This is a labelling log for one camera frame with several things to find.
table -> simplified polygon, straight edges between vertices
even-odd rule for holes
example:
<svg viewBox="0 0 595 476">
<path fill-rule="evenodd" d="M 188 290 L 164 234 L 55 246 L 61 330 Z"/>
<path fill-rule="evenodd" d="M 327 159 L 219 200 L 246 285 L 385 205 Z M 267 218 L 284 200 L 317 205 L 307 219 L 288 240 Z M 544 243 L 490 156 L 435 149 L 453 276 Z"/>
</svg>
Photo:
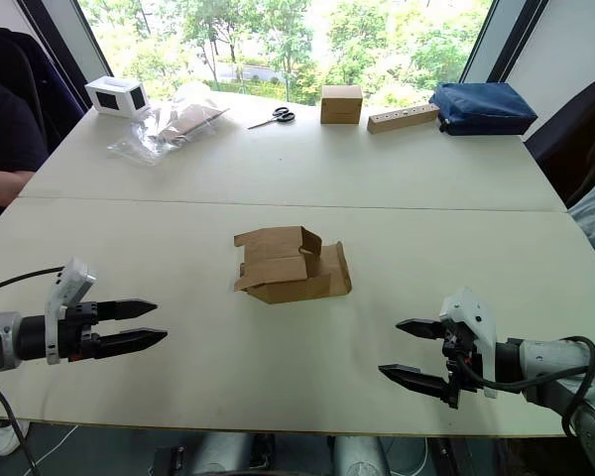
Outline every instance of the table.
<svg viewBox="0 0 595 476">
<path fill-rule="evenodd" d="M 302 224 L 342 240 L 346 297 L 268 305 L 234 293 L 237 233 Z M 0 280 L 79 256 L 98 269 L 87 298 L 145 298 L 159 309 L 102 333 L 170 335 L 107 361 L 0 374 L 16 415 L 50 421 L 202 429 L 551 435 L 559 416 L 522 396 L 463 392 L 461 408 L 406 391 L 379 364 L 445 375 L 440 343 L 395 329 L 437 318 L 469 286 L 499 339 L 595 340 L 595 253 L 565 213 L 408 210 L 19 198 L 0 220 Z M 51 284 L 0 291 L 0 310 L 40 313 Z"/>
<path fill-rule="evenodd" d="M 231 109 L 216 134 L 155 168 L 108 152 L 127 121 L 90 110 L 22 195 L 565 211 L 518 137 L 451 137 L 433 123 L 373 136 L 366 131 L 370 111 L 358 126 L 321 125 L 318 107 L 297 104 L 291 104 L 294 123 L 249 131 L 282 103 L 230 93 L 217 100 Z"/>
</svg>

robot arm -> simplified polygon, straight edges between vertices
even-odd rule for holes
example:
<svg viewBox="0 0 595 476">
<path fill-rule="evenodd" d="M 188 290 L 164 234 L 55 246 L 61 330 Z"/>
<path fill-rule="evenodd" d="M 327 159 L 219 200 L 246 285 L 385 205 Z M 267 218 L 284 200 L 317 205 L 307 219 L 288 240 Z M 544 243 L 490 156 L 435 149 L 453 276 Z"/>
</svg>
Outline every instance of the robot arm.
<svg viewBox="0 0 595 476">
<path fill-rule="evenodd" d="M 94 282 L 94 273 L 73 258 L 58 273 L 44 315 L 0 312 L 0 372 L 15 369 L 23 360 L 46 357 L 56 364 L 62 358 L 74 362 L 137 352 L 168 335 L 147 328 L 107 336 L 92 332 L 101 320 L 134 318 L 157 308 L 140 299 L 80 302 Z"/>
<path fill-rule="evenodd" d="M 467 289 L 444 301 L 439 318 L 439 321 L 409 319 L 397 324 L 397 328 L 416 337 L 443 339 L 447 381 L 398 364 L 383 365 L 379 370 L 403 387 L 440 398 L 454 409 L 458 409 L 461 390 L 494 390 L 492 386 L 506 392 L 522 392 L 528 402 L 566 416 L 582 385 L 581 374 L 587 372 L 589 349 L 585 344 L 573 340 L 522 339 L 498 343 L 493 316 Z M 568 375 L 548 381 L 543 377 L 555 373 Z M 530 385 L 535 378 L 543 382 Z M 491 392 L 485 395 L 496 397 Z M 570 426 L 595 468 L 595 377 L 584 398 L 574 410 L 571 406 L 571 411 Z"/>
</svg>

scissors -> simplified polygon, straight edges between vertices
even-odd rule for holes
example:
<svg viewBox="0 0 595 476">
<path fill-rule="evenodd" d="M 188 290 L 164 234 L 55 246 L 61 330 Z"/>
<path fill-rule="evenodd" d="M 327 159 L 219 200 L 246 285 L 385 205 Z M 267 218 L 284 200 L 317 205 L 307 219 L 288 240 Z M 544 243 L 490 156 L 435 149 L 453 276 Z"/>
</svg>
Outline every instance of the scissors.
<svg viewBox="0 0 595 476">
<path fill-rule="evenodd" d="M 255 126 L 248 127 L 247 129 L 255 129 L 256 127 L 265 126 L 270 122 L 291 122 L 293 121 L 296 116 L 293 112 L 289 110 L 288 107 L 279 107 L 273 112 L 273 116 L 267 122 L 263 122 L 261 124 L 256 124 Z"/>
</svg>

white box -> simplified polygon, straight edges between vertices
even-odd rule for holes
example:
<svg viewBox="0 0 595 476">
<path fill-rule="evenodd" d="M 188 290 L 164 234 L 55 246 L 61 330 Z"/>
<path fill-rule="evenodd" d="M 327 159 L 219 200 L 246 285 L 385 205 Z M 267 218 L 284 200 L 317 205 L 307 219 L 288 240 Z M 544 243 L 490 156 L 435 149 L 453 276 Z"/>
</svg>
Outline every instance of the white box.
<svg viewBox="0 0 595 476">
<path fill-rule="evenodd" d="M 143 83 L 136 79 L 101 76 L 85 87 L 99 112 L 133 118 L 150 107 Z"/>
</svg>

white sneaker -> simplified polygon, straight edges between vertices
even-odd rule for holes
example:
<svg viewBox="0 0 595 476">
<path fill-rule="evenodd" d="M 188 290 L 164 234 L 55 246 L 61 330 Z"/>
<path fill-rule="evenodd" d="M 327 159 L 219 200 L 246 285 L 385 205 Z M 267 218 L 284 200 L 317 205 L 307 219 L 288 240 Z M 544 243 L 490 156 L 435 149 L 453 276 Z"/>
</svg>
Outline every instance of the white sneaker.
<svg viewBox="0 0 595 476">
<path fill-rule="evenodd" d="M 18 419 L 18 426 L 26 438 L 29 433 L 29 422 L 25 419 Z M 20 446 L 18 436 L 13 430 L 13 426 L 7 419 L 0 419 L 0 456 L 6 456 L 13 453 Z"/>
</svg>

